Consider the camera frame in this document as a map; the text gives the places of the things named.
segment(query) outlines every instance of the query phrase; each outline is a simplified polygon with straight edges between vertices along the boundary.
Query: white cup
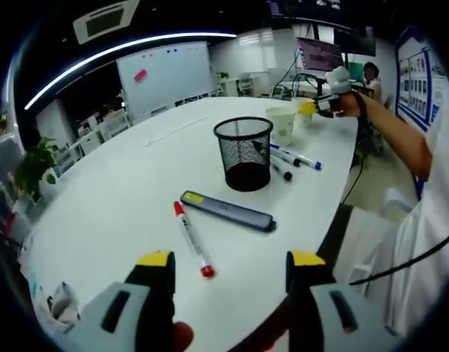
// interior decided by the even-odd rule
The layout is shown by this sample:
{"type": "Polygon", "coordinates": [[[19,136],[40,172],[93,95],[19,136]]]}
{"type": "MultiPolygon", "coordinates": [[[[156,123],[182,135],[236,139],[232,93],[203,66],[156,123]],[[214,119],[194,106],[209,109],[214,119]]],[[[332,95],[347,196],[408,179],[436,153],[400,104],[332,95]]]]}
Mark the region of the white cup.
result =
{"type": "Polygon", "coordinates": [[[313,101],[313,99],[310,98],[293,98],[291,101],[293,101],[294,107],[296,109],[296,124],[299,127],[308,128],[311,125],[311,120],[313,119],[313,114],[302,114],[299,112],[299,107],[301,104],[307,101],[313,101]]]}
{"type": "Polygon", "coordinates": [[[294,109],[283,107],[268,108],[266,109],[266,116],[274,124],[274,129],[270,133],[271,142],[282,147],[289,145],[295,120],[294,109]]]}

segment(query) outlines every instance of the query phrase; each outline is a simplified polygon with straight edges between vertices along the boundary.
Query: hand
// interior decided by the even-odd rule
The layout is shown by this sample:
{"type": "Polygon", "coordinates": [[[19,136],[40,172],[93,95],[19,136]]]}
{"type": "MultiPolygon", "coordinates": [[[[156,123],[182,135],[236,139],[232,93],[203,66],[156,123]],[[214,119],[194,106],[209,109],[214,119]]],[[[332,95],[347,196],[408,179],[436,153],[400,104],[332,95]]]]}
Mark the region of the hand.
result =
{"type": "Polygon", "coordinates": [[[174,337],[172,341],[172,352],[185,351],[190,346],[193,339],[194,332],[189,325],[182,322],[175,323],[174,337]]]}
{"type": "MultiPolygon", "coordinates": [[[[342,116],[355,116],[358,117],[359,115],[361,115],[359,106],[358,106],[358,102],[354,97],[354,94],[358,94],[355,92],[350,92],[350,93],[346,93],[340,96],[340,98],[338,99],[338,102],[334,103],[332,110],[333,112],[335,112],[335,114],[339,117],[342,116]]],[[[362,97],[363,101],[365,101],[367,110],[368,110],[368,114],[370,111],[370,107],[376,103],[373,99],[370,99],[369,97],[367,97],[366,95],[360,94],[360,96],[362,97]]]]}

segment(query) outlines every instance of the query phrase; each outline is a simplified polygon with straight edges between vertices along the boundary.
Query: ceiling light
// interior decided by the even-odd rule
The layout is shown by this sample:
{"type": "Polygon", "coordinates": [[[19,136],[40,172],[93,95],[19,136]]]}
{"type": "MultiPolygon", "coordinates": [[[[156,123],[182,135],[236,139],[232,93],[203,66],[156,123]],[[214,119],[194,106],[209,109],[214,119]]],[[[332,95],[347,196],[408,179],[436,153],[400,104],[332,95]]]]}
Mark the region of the ceiling light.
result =
{"type": "Polygon", "coordinates": [[[226,34],[226,33],[208,33],[208,32],[197,32],[197,33],[176,33],[176,34],[164,34],[164,35],[157,35],[155,37],[149,37],[149,38],[143,38],[134,40],[133,42],[128,42],[125,44],[117,45],[113,48],[101,51],[99,54],[93,55],[76,65],[68,68],[65,72],[63,72],[61,75],[57,76],[53,81],[51,81],[49,84],[47,84],[45,87],[43,87],[28,103],[26,106],[24,106],[24,110],[28,110],[37,100],[40,99],[42,95],[44,95],[50,88],[52,88],[55,84],[60,82],[62,79],[73,73],[74,71],[78,70],[79,68],[89,64],[90,62],[93,62],[96,59],[99,59],[102,56],[105,56],[107,54],[113,53],[114,51],[118,51],[124,48],[128,48],[133,45],[148,43],[148,42],[154,42],[157,40],[164,40],[164,39],[173,39],[173,38],[182,38],[182,37],[228,37],[228,38],[236,38],[235,34],[226,34]]]}

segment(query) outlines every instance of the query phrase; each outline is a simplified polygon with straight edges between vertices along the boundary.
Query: marker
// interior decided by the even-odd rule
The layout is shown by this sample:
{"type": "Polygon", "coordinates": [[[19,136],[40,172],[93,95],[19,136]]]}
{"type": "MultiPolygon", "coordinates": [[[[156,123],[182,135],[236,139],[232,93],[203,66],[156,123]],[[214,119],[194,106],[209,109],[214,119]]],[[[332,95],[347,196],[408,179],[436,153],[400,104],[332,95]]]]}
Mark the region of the marker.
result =
{"type": "Polygon", "coordinates": [[[301,161],[298,158],[295,158],[294,156],[288,154],[288,153],[284,153],[281,150],[275,149],[275,148],[270,148],[270,155],[276,156],[278,159],[281,159],[287,163],[289,163],[290,165],[299,167],[301,161]]]}
{"type": "Polygon", "coordinates": [[[207,255],[203,251],[201,245],[199,244],[192,226],[187,219],[186,214],[182,209],[182,205],[179,202],[174,202],[175,216],[179,219],[180,227],[182,227],[183,233],[186,236],[187,243],[190,249],[194,252],[197,259],[200,261],[200,271],[204,277],[212,277],[215,275],[215,270],[210,264],[207,255]]]}
{"type": "Polygon", "coordinates": [[[308,158],[306,158],[305,156],[303,156],[303,155],[300,155],[300,154],[296,154],[296,153],[293,153],[293,152],[291,152],[291,151],[289,151],[289,150],[285,150],[285,149],[282,149],[280,146],[278,146],[278,145],[276,145],[276,144],[270,144],[270,147],[271,147],[271,149],[270,149],[270,151],[272,150],[272,148],[273,149],[275,149],[275,150],[278,150],[279,152],[281,152],[281,153],[284,153],[284,154],[288,154],[288,155],[291,155],[291,156],[293,156],[294,158],[296,158],[296,159],[298,159],[298,161],[301,163],[301,164],[304,164],[304,165],[306,165],[306,166],[309,166],[309,167],[312,167],[313,169],[316,169],[316,170],[322,170],[322,164],[319,162],[319,161],[313,161],[313,160],[311,160],[311,159],[308,159],[308,158]]]}
{"type": "Polygon", "coordinates": [[[278,175],[282,176],[285,179],[285,181],[291,181],[293,174],[289,171],[284,170],[284,168],[280,165],[280,161],[273,155],[270,155],[270,165],[274,168],[278,175]]]}
{"type": "MultiPolygon", "coordinates": [[[[254,148],[257,150],[257,152],[261,153],[262,152],[262,143],[256,142],[256,141],[253,141],[252,143],[254,144],[254,148]]],[[[295,158],[292,155],[284,153],[284,152],[278,150],[278,148],[270,148],[270,155],[274,155],[278,159],[281,159],[281,160],[289,163],[290,165],[293,165],[296,167],[299,167],[299,165],[301,163],[301,161],[298,158],[295,158]]]]}

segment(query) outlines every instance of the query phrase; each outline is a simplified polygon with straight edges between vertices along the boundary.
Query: person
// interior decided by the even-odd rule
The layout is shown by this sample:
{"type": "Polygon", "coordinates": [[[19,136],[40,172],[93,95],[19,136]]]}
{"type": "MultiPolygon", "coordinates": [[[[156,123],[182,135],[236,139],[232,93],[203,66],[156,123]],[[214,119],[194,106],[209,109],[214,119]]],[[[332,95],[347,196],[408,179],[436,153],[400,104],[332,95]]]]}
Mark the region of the person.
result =
{"type": "Polygon", "coordinates": [[[381,102],[382,88],[381,80],[379,79],[378,66],[372,62],[367,62],[365,66],[363,66],[363,75],[367,87],[374,91],[373,99],[381,102]]]}
{"type": "MultiPolygon", "coordinates": [[[[350,259],[347,278],[360,267],[377,274],[404,264],[449,236],[449,85],[444,104],[423,135],[374,99],[362,96],[368,120],[397,156],[425,183],[421,201],[401,222],[363,254],[350,259]]],[[[335,108],[341,116],[359,116],[351,93],[335,108]]],[[[438,252],[390,276],[364,286],[364,294],[382,308],[386,323],[407,334],[438,299],[449,277],[449,243],[438,252]]]]}

